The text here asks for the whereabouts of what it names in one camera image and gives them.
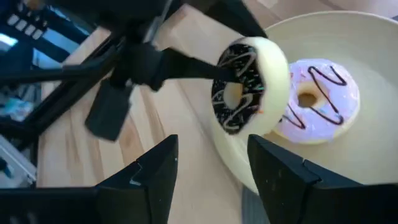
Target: plate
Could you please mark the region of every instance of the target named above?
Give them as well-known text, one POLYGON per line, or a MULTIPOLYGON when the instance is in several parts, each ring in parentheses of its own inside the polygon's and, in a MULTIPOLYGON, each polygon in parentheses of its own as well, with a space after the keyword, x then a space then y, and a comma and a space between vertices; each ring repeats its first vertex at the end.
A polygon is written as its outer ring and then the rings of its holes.
MULTIPOLYGON (((317 12, 282 21, 266 32, 289 63, 325 58, 344 66, 359 86, 361 110, 347 133, 324 144, 293 144, 275 133, 264 137, 362 184, 398 182, 398 22, 362 12, 317 12)), ((222 160, 257 192, 247 143, 227 135, 211 118, 222 160)))

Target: donut hole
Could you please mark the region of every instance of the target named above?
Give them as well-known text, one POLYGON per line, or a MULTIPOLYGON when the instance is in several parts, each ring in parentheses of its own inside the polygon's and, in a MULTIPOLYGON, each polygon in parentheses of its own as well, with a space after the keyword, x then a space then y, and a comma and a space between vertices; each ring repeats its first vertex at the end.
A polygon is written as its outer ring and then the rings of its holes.
POLYGON ((298 98, 298 105, 299 107, 302 108, 312 107, 318 101, 317 97, 312 93, 301 93, 299 94, 299 96, 297 96, 297 98, 298 98))
POLYGON ((323 95, 324 93, 328 93, 326 87, 322 84, 322 82, 318 81, 319 87, 315 84, 315 82, 305 82, 301 83, 297 88, 297 104, 301 108, 319 108, 323 106, 327 99, 323 95))
POLYGON ((243 85, 240 83, 227 83, 224 89, 224 102, 229 109, 239 106, 243 94, 243 85))

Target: black mount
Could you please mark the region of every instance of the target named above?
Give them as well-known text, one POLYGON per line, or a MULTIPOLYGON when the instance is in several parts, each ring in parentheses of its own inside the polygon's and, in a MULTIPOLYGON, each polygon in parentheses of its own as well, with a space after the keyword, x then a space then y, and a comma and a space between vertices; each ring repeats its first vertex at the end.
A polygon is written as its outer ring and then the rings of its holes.
MULTIPOLYGON (((95 136, 113 141, 118 138, 131 106, 128 99, 134 85, 148 85, 157 91, 166 79, 171 78, 237 82, 232 70, 210 65, 174 49, 159 51, 152 45, 162 22, 180 8, 184 3, 182 1, 137 1, 135 4, 140 7, 135 9, 147 11, 146 14, 141 11, 137 14, 127 12, 122 3, 107 9, 104 6, 108 6, 108 0, 95 3, 92 0, 49 2, 77 14, 89 11, 80 16, 88 22, 99 22, 109 28, 112 34, 81 65, 0 74, 0 83, 3 85, 63 80, 22 123, 0 118, 0 134, 21 139, 19 149, 37 141, 38 136, 112 69, 110 78, 101 82, 85 124, 95 136), (84 7, 85 4, 89 4, 90 8, 84 7)), ((208 16, 236 28, 243 35, 266 37, 241 1, 206 0, 191 3, 208 16)))
POLYGON ((272 224, 398 223, 395 184, 359 184, 256 135, 248 154, 272 224))
POLYGON ((95 187, 0 189, 0 223, 167 223, 177 178, 171 135, 95 187))

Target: chocolate drizzle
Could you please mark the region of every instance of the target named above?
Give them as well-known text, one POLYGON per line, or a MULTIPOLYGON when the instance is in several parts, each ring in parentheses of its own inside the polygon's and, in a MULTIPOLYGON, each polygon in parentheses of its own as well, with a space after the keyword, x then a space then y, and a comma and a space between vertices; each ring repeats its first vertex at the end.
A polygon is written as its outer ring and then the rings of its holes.
POLYGON ((238 134, 260 112, 260 102, 266 89, 265 80, 258 69, 256 49, 245 44, 230 45, 223 52, 218 66, 235 70, 237 79, 243 84, 242 97, 235 108, 230 108, 225 103, 227 82, 214 80, 211 87, 211 100, 217 121, 228 134, 238 134))
POLYGON ((296 113, 294 113, 294 111, 293 111, 293 109, 290 107, 290 105, 287 105, 287 106, 289 107, 289 109, 291 110, 291 112, 293 113, 293 115, 296 117, 297 121, 300 122, 300 125, 297 124, 297 123, 295 123, 295 122, 293 122, 293 121, 292 121, 288 116, 286 116, 286 115, 283 115, 283 117, 284 117, 286 120, 290 121, 294 126, 300 128, 300 129, 305 129, 305 124, 303 123, 303 121, 300 120, 300 118, 297 116, 296 113))
MULTIPOLYGON (((313 73, 313 70, 316 71, 320 76, 322 76, 323 78, 327 79, 329 82, 332 82, 336 85, 339 86, 346 86, 347 82, 336 72, 336 70, 330 66, 331 70, 333 71, 333 73, 336 75, 336 77, 340 80, 340 82, 336 82, 334 80, 332 80, 331 78, 327 77, 324 73, 322 73, 321 71, 319 71, 319 69, 317 69, 314 66, 309 66, 308 68, 308 72, 311 75, 314 83, 316 84, 316 86, 318 87, 318 89, 321 91, 322 95, 328 100, 330 106, 333 108, 333 111, 338 115, 339 120, 338 121, 334 121, 331 118, 325 116, 324 114, 322 114, 321 112, 317 111, 315 108, 310 107, 310 109, 312 111, 314 111, 317 115, 321 116, 323 119, 329 121, 332 124, 335 125, 342 125, 344 123, 344 118, 342 115, 339 114, 338 109, 336 108, 336 106, 330 101, 329 97, 326 95, 326 93, 321 89, 318 80, 315 78, 315 74, 313 73)), ((300 125, 298 125, 297 123, 293 122, 289 117, 287 117, 286 115, 283 115, 283 117, 285 119, 287 119, 288 121, 290 121, 294 126, 300 128, 300 129, 305 129, 305 125, 303 123, 302 120, 300 120, 300 118, 296 115, 296 113, 293 111, 293 109, 290 107, 290 105, 288 105, 290 110, 292 111, 293 115, 297 118, 297 120, 300 122, 300 125)))

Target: black metal frame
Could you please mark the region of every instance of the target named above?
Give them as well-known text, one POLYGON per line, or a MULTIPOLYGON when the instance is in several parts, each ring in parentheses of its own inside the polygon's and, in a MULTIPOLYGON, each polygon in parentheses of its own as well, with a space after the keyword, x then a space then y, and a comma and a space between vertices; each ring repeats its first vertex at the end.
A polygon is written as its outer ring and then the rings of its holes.
MULTIPOLYGON (((168 16, 171 16, 183 2, 173 1, 168 16)), ((226 26, 235 28, 238 32, 246 36, 261 35, 266 37, 265 32, 259 27, 256 20, 245 8, 241 1, 214 1, 207 0, 195 2, 194 6, 207 12, 212 18, 222 22, 226 26)), ((74 67, 64 67, 62 70, 31 70, 25 74, 13 73, 2 75, 0 83, 29 83, 44 82, 52 80, 63 80, 56 89, 44 99, 41 104, 31 112, 26 119, 19 123, 6 118, 0 118, 0 134, 10 138, 19 138, 21 143, 17 146, 23 149, 37 141, 37 138, 64 112, 69 110, 84 94, 96 85, 114 67, 119 54, 123 51, 125 44, 126 31, 113 32, 86 60, 74 67)), ((133 42, 140 43, 140 37, 134 37, 133 42)), ((179 57, 179 60, 187 60, 175 54, 172 50, 168 51, 172 57, 179 57)), ((204 63, 197 65, 194 63, 190 69, 212 69, 206 67, 204 63)))

